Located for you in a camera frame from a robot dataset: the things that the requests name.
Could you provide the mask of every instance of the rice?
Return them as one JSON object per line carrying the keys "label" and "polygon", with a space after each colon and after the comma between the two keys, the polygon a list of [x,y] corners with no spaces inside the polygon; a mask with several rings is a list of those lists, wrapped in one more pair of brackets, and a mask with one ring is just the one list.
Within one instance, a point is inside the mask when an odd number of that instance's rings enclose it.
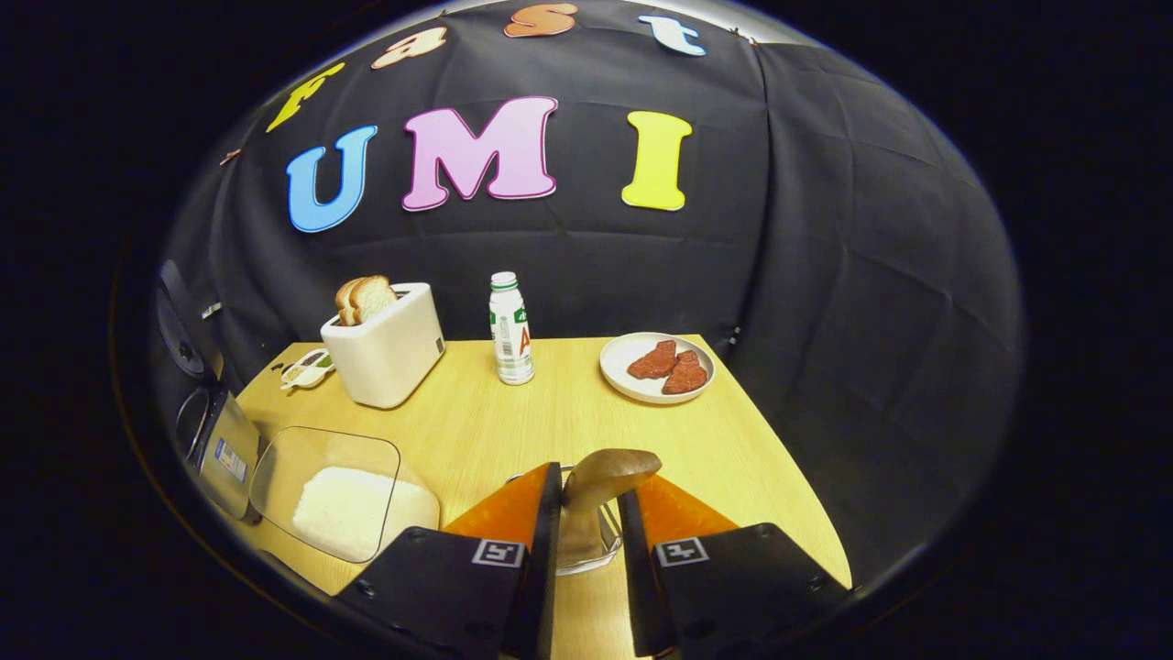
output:
{"label": "rice", "polygon": [[303,487],[293,528],[319,550],[347,562],[366,562],[381,550],[379,539],[393,485],[391,477],[326,468]]}

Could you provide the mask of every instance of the plastic bottle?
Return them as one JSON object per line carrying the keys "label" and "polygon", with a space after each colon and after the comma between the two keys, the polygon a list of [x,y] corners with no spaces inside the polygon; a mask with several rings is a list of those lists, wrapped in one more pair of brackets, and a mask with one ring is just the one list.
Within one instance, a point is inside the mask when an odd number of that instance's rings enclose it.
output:
{"label": "plastic bottle", "polygon": [[513,272],[496,272],[489,281],[489,328],[497,358],[497,377],[509,386],[534,379],[526,301]]}

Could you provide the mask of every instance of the letter m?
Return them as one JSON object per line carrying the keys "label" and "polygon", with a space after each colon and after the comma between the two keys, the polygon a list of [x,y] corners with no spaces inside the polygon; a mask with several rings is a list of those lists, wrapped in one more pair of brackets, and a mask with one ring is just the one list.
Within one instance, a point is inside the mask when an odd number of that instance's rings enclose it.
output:
{"label": "letter m", "polygon": [[497,175],[489,182],[490,196],[500,199],[544,197],[555,181],[545,171],[545,118],[558,107],[547,96],[506,101],[480,136],[452,108],[415,115],[405,124],[415,135],[412,191],[404,196],[409,211],[432,209],[448,200],[440,185],[440,168],[466,199],[472,199],[493,158]]}

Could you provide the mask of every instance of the table surface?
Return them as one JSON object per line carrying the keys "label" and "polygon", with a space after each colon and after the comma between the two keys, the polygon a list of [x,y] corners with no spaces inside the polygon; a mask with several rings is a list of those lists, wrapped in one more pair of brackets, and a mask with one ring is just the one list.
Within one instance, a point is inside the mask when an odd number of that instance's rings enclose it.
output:
{"label": "table surface", "polygon": [[[708,349],[697,335],[685,339]],[[604,380],[598,356],[608,341],[535,340],[536,372],[524,386],[497,380],[491,341],[448,342],[432,373],[393,410],[355,404],[335,373],[313,389],[282,392],[280,370],[265,369],[237,401],[265,441],[291,426],[391,441],[440,499],[441,526],[507,478],[542,463],[569,465],[608,448],[652,451],[665,478],[738,525],[777,524],[849,587],[847,557],[822,505],[728,369],[714,358],[717,374],[699,397],[672,407],[644,404]],[[291,345],[270,367],[289,366],[321,346]],[[364,569],[267,520],[231,524],[327,593],[341,591]],[[554,658],[635,656],[622,552],[602,569],[557,578]]]}

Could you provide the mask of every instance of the blue letter u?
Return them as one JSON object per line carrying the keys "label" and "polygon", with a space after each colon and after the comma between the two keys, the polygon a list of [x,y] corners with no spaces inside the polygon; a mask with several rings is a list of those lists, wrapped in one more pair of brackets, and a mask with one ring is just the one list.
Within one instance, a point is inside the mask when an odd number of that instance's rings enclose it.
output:
{"label": "blue letter u", "polygon": [[338,196],[327,204],[318,203],[318,161],[326,154],[323,147],[314,147],[290,161],[285,173],[290,175],[290,219],[293,226],[305,232],[330,229],[346,219],[362,198],[366,179],[366,143],[378,129],[364,125],[343,135],[334,144],[343,151],[343,183]]}

